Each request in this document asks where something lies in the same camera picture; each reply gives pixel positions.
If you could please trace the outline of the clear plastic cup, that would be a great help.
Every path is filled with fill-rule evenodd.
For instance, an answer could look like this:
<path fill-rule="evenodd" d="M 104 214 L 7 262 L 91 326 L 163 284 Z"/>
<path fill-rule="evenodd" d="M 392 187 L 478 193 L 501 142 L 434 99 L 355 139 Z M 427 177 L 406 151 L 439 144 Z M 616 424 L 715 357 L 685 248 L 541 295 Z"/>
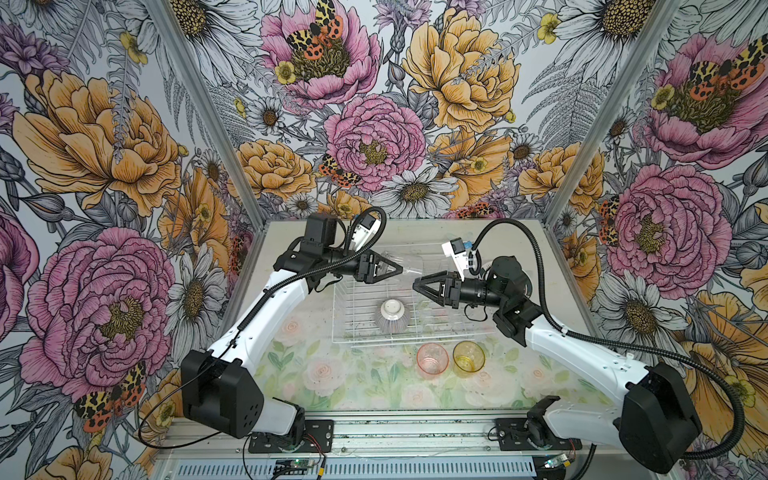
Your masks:
<path fill-rule="evenodd" d="M 412 282 L 416 278 L 437 272 L 441 266 L 441 260 L 435 255 L 392 251 L 388 253 L 388 258 L 402 267 L 402 272 L 395 277 L 400 282 Z"/>

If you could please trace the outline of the yellow plastic cup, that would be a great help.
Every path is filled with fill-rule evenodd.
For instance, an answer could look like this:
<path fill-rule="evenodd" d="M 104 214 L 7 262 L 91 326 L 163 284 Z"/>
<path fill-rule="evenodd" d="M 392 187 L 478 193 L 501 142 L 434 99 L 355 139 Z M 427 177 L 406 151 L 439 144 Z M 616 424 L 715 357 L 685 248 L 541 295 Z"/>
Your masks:
<path fill-rule="evenodd" d="M 466 377 L 479 373 L 484 368 L 486 355 L 479 344 L 464 340 L 454 346 L 452 361 L 455 374 Z"/>

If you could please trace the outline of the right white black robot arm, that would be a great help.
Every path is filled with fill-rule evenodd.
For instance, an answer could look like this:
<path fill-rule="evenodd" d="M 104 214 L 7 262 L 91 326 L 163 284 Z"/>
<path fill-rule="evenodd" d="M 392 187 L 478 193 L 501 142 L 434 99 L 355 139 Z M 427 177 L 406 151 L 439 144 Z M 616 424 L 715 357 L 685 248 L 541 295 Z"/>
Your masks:
<path fill-rule="evenodd" d="M 549 449 L 570 439 L 625 450 L 659 474 L 670 472 L 702 431 L 680 374 L 666 364 L 648 366 L 628 355 L 561 333 L 533 302 L 530 279 L 519 262 L 497 258 L 486 278 L 442 271 L 416 279 L 413 288 L 440 306 L 493 309 L 493 323 L 507 338 L 555 360 L 609 400 L 604 407 L 568 403 L 548 395 L 506 436 Z"/>

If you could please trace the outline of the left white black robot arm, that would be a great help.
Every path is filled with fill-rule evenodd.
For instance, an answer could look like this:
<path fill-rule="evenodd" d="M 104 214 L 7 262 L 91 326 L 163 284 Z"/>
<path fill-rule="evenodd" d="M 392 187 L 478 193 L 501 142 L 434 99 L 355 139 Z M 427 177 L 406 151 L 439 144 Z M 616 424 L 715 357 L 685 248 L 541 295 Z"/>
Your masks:
<path fill-rule="evenodd" d="M 276 259 L 265 287 L 236 324 L 207 350 L 192 350 L 183 359 L 181 399 L 186 419 L 234 438 L 272 435 L 294 446 L 305 435 L 305 411 L 285 400 L 268 398 L 255 380 L 258 363 L 282 324 L 328 274 L 372 285 L 402 273 L 403 268 L 373 247 L 387 215 L 370 207 L 335 243 L 338 220 L 315 213 L 301 237 Z"/>

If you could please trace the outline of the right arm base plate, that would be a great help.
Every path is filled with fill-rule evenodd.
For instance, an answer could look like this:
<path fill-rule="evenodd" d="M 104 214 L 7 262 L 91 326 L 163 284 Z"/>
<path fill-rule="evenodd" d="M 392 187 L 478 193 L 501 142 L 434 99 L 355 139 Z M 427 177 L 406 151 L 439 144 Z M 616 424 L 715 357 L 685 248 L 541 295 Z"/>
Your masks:
<path fill-rule="evenodd" d="M 542 421 L 522 417 L 496 418 L 488 437 L 501 451 L 578 451 L 579 439 L 557 437 Z"/>

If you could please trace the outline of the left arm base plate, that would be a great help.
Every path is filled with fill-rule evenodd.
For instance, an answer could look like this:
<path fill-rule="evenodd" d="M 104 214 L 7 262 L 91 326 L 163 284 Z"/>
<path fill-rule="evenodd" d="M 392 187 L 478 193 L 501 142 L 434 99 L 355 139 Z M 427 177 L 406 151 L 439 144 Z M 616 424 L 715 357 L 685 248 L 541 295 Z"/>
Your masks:
<path fill-rule="evenodd" d="M 247 451 L 251 454 L 293 454 L 293 453 L 329 453 L 332 450 L 335 422 L 330 419 L 310 419 L 305 421 L 302 439 L 291 444 L 290 436 L 270 433 L 255 433 L 251 436 Z"/>

